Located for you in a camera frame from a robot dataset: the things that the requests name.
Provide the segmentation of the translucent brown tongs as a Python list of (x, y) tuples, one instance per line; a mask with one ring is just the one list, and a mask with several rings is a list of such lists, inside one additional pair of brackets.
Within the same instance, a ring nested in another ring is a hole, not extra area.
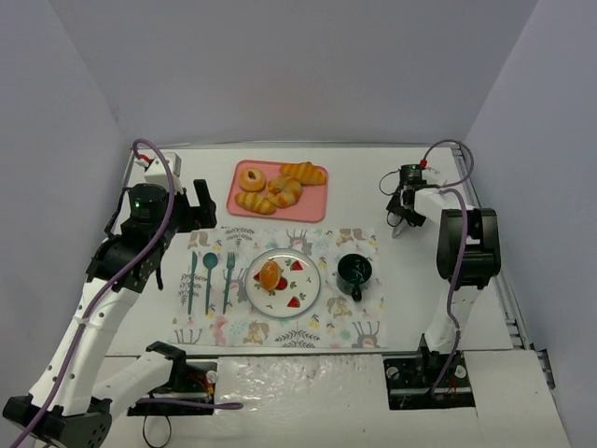
[(386, 223), (391, 228), (393, 239), (398, 238), (401, 232), (407, 228), (422, 227), (424, 222), (424, 216), (404, 208), (388, 211), (386, 215)]

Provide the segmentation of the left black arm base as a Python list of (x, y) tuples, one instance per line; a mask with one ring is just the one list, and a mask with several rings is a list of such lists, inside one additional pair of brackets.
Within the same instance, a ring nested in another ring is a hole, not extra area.
[[(173, 399), (214, 404), (217, 363), (200, 360), (189, 363), (180, 374), (177, 383), (169, 382), (151, 390), (146, 399)], [(195, 408), (180, 404), (148, 403), (131, 407), (126, 415), (132, 416), (204, 416), (213, 415), (213, 409)]]

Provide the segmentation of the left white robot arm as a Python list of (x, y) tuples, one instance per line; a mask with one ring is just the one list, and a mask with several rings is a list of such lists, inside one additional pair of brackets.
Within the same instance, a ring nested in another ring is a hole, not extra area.
[(186, 354), (167, 343), (152, 343), (136, 368), (108, 383), (98, 383), (97, 376), (124, 317), (147, 281), (160, 277), (174, 236), (215, 227), (216, 205), (206, 181), (196, 179), (193, 186), (197, 206), (190, 205), (185, 189), (167, 181), (126, 189), (130, 215), (92, 257), (52, 360), (26, 395), (9, 398), (4, 407), (3, 417), (21, 429), (15, 446), (31, 436), (58, 447), (98, 447), (114, 418), (150, 390), (177, 384)]

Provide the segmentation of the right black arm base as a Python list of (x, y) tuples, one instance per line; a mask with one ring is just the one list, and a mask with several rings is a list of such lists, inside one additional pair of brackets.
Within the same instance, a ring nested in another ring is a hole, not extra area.
[(429, 411), (474, 408), (475, 398), (465, 360), (460, 355), (452, 361), (442, 379), (437, 380), (443, 363), (424, 368), (415, 357), (386, 357), (383, 372), (391, 411)]

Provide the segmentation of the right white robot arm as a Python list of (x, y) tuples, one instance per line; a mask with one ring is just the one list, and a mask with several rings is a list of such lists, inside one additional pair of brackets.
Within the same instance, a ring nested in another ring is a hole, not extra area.
[(440, 186), (424, 163), (405, 164), (386, 210), (396, 225), (437, 226), (436, 266), (444, 290), (423, 333), (429, 352), (452, 357), (480, 292), (501, 270), (497, 214), (467, 203), (454, 186)]

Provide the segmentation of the small glazed oval bun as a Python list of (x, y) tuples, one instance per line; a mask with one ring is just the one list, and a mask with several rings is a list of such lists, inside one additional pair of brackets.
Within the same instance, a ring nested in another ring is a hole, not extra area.
[(259, 272), (259, 283), (262, 288), (272, 291), (277, 288), (282, 278), (282, 269), (276, 261), (269, 259), (262, 266)]

